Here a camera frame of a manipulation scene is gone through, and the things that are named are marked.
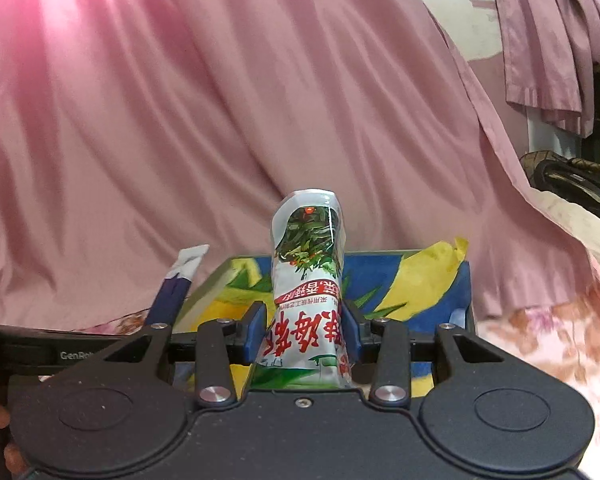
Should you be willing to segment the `white green seaweed snack bag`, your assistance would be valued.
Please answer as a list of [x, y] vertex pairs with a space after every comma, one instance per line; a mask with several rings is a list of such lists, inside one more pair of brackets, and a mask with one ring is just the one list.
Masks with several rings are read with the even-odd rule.
[[343, 246], [337, 196], [291, 193], [272, 219], [273, 322], [253, 362], [250, 387], [344, 389], [350, 363], [341, 326]]

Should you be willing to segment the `floral pink bedspread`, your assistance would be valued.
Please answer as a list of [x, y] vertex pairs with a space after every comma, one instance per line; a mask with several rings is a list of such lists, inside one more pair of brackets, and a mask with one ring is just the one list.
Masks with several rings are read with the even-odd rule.
[[600, 218], [551, 192], [534, 190], [532, 203], [586, 247], [593, 261], [592, 287], [553, 307], [515, 311], [476, 325], [479, 336], [539, 367], [583, 393], [596, 420], [581, 468], [600, 479]]

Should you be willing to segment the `grey tray with colourful lining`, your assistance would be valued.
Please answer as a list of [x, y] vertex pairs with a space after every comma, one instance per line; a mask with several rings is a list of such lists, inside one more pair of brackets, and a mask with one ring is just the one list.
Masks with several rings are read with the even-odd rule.
[[[422, 250], [348, 252], [344, 256], [342, 299], [364, 318], [392, 318], [411, 333], [431, 334], [442, 323], [466, 325], [471, 305], [468, 241], [437, 242]], [[225, 260], [185, 301], [175, 322], [178, 333], [193, 332], [214, 318], [242, 318], [257, 301], [274, 304], [271, 258]]]

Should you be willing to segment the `pink hanging curtain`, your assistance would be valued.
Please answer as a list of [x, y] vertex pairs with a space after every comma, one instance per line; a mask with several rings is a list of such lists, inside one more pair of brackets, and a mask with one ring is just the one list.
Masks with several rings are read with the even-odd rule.
[[495, 0], [506, 101], [586, 138], [594, 128], [600, 0]]

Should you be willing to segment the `pink satin cover cloth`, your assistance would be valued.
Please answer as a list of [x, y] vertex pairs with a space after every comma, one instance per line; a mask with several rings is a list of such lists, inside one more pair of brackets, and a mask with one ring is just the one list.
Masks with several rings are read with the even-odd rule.
[[0, 324], [71, 330], [265, 254], [335, 192], [353, 250], [468, 241], [479, 316], [592, 284], [422, 0], [0, 0]]

